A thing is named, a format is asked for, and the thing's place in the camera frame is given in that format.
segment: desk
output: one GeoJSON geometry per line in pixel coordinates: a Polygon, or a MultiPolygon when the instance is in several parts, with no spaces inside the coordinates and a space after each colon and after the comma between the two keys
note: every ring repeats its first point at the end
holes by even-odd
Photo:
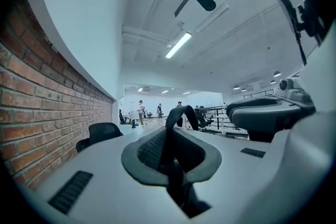
{"type": "Polygon", "coordinates": [[[218,123],[218,119],[221,119],[221,123],[222,123],[221,132],[222,134],[224,134],[224,119],[228,119],[229,117],[226,114],[220,114],[220,115],[214,116],[214,118],[217,118],[217,123],[218,123]]]}
{"type": "Polygon", "coordinates": [[[129,118],[130,115],[129,115],[129,114],[125,114],[125,115],[123,115],[122,117],[125,118],[125,122],[127,122],[127,118],[129,118]]]}

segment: white ceiling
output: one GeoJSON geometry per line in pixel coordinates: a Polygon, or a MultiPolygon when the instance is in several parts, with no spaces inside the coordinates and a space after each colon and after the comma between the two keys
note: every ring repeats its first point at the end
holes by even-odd
{"type": "MultiPolygon", "coordinates": [[[[297,6],[303,0],[291,1],[297,6]]],[[[187,30],[193,36],[171,59],[165,58],[170,50],[166,44],[124,36],[123,65],[181,74],[212,72],[231,89],[236,84],[246,88],[256,81],[263,81],[261,88],[268,87],[275,71],[287,76],[301,64],[298,45],[277,0],[223,0],[229,9],[200,32],[193,23],[200,20],[204,10],[191,2],[195,8],[184,14],[181,30],[179,16],[174,17],[181,2],[131,0],[124,25],[171,39],[179,39],[187,30]]],[[[307,54],[316,45],[305,33],[301,42],[307,54]]]]}
{"type": "Polygon", "coordinates": [[[191,89],[178,89],[178,88],[168,88],[168,87],[159,87],[159,86],[144,86],[144,85],[132,85],[132,84],[125,84],[125,92],[138,92],[140,94],[159,94],[164,96],[179,96],[179,97],[185,97],[189,94],[185,94],[185,92],[197,93],[195,90],[191,89]]]}

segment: black strap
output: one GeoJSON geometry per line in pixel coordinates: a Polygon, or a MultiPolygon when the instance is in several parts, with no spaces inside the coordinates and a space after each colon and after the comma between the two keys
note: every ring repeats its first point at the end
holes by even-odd
{"type": "Polygon", "coordinates": [[[166,120],[166,128],[171,130],[175,123],[182,117],[183,113],[187,116],[191,127],[198,131],[198,121],[194,112],[194,109],[190,105],[178,106],[170,111],[166,120]]]}

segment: chair backrest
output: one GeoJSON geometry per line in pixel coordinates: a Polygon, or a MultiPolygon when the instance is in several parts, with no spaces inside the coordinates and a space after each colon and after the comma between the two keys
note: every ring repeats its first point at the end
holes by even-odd
{"type": "Polygon", "coordinates": [[[125,120],[124,120],[124,117],[121,114],[121,111],[119,111],[119,120],[120,120],[121,124],[125,124],[125,120]]]}
{"type": "Polygon", "coordinates": [[[122,136],[119,128],[112,122],[96,123],[89,126],[90,145],[122,136]]]}
{"type": "Polygon", "coordinates": [[[206,126],[206,121],[203,118],[203,115],[202,115],[202,113],[199,109],[195,109],[195,115],[196,115],[196,118],[198,119],[198,121],[200,122],[199,127],[201,127],[201,128],[205,127],[206,126]]]}

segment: white wall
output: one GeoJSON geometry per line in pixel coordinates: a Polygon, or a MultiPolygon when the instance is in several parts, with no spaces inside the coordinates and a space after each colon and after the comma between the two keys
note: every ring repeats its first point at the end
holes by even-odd
{"type": "Polygon", "coordinates": [[[138,109],[140,100],[143,101],[143,105],[147,109],[147,112],[152,112],[153,116],[157,116],[156,108],[159,103],[162,104],[164,116],[168,116],[169,112],[177,106],[179,101],[182,102],[182,105],[187,105],[185,97],[125,92],[124,97],[119,100],[119,109],[121,109],[122,114],[128,114],[131,111],[131,102],[135,102],[135,109],[138,109]]]}
{"type": "Polygon", "coordinates": [[[28,1],[66,60],[109,96],[121,97],[121,29],[128,0],[28,1]]]}
{"type": "Polygon", "coordinates": [[[215,92],[198,92],[186,95],[185,98],[185,104],[191,105],[193,108],[195,108],[197,105],[202,105],[205,108],[223,105],[222,94],[215,92]]]}

